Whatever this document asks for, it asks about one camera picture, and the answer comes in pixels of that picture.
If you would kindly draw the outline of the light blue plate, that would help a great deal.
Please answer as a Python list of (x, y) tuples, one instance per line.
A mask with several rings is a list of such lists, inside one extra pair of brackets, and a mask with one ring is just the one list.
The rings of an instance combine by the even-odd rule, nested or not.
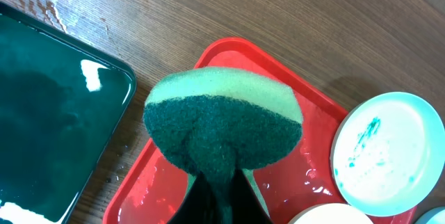
[(436, 207), (427, 211), (414, 224), (445, 224), (445, 207)]
[(425, 99), (405, 92), (372, 97), (340, 124), (332, 176), (344, 200), (369, 216), (417, 206), (444, 167), (444, 123)]

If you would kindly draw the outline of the white plate front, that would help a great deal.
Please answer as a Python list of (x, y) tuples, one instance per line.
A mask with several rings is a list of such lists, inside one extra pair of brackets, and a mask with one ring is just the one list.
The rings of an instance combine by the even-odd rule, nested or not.
[(302, 211), (294, 216), (289, 224), (373, 224), (373, 221), (350, 205), (327, 203)]

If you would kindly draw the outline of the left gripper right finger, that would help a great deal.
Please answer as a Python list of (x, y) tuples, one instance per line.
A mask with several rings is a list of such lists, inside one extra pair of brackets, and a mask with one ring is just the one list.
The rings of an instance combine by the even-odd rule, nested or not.
[(236, 170), (231, 185), (233, 224), (272, 224), (272, 220), (260, 205), (248, 179)]

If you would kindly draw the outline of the green yellow sponge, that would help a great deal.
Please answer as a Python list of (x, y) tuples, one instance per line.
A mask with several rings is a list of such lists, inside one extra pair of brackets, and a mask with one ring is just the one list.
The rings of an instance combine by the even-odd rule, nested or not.
[(174, 166), (204, 176), (222, 223), (232, 223), (229, 190), (235, 172), (276, 163), (302, 137), (294, 91), (268, 77), (230, 67), (171, 74), (150, 91), (144, 123)]

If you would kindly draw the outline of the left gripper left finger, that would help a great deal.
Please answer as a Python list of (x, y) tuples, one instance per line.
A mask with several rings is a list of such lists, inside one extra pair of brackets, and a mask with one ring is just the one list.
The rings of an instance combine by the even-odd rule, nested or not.
[(205, 176), (201, 173), (192, 183), (184, 201), (168, 224), (216, 224), (216, 199)]

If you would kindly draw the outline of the light blue plate back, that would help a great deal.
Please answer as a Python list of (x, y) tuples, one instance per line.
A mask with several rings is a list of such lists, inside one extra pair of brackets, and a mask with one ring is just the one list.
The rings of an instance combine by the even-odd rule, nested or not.
[(344, 200), (369, 216), (417, 206), (444, 167), (444, 123), (425, 99), (405, 92), (372, 97), (340, 124), (332, 176)]

